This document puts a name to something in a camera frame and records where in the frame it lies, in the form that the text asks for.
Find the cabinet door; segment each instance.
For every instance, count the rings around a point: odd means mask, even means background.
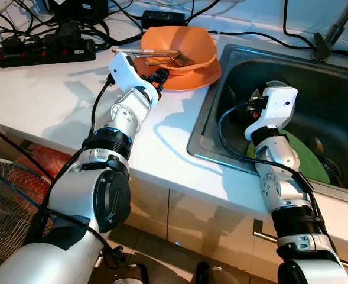
[[[168,240],[250,272],[253,219],[170,190]]]
[[[276,253],[277,235],[272,221],[254,220],[254,242],[251,273],[261,278],[277,282],[277,271],[282,259]],[[333,239],[340,260],[348,274],[348,244],[345,241]]]
[[[131,175],[131,214],[126,223],[166,239],[168,188]]]

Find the kitchen counter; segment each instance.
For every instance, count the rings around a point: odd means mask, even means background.
[[[107,21],[112,31],[119,31],[116,38],[138,32],[129,22],[118,20],[120,17]],[[191,25],[200,25],[204,22],[201,18]],[[290,44],[301,44],[298,39],[284,37],[279,28],[267,25],[215,17],[212,29],[225,30],[231,24],[239,31],[259,30]],[[215,35],[214,39],[218,58],[227,43],[309,57],[309,51],[291,50],[254,36]],[[107,50],[98,53],[92,62],[0,68],[0,125],[25,139],[73,154],[88,134],[92,105],[109,73],[107,65],[112,57]],[[333,56],[329,63],[348,67],[348,59],[342,57]],[[207,90],[162,93],[136,136],[129,160],[131,175],[264,220],[269,215],[257,176],[195,158],[186,151]],[[119,94],[116,86],[105,92],[97,108],[96,124],[107,121],[109,108]],[[320,194],[316,198],[329,234],[348,242],[348,203]]]

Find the sink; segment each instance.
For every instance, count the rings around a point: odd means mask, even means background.
[[[209,88],[187,151],[257,175],[254,165],[234,159],[223,148],[217,122],[227,109],[248,101],[259,85],[279,80],[298,89],[285,129],[317,155],[330,177],[328,188],[348,192],[348,69],[234,44],[225,46],[220,64],[222,76]],[[227,142],[243,154],[250,144],[245,129],[231,118],[223,130]]]

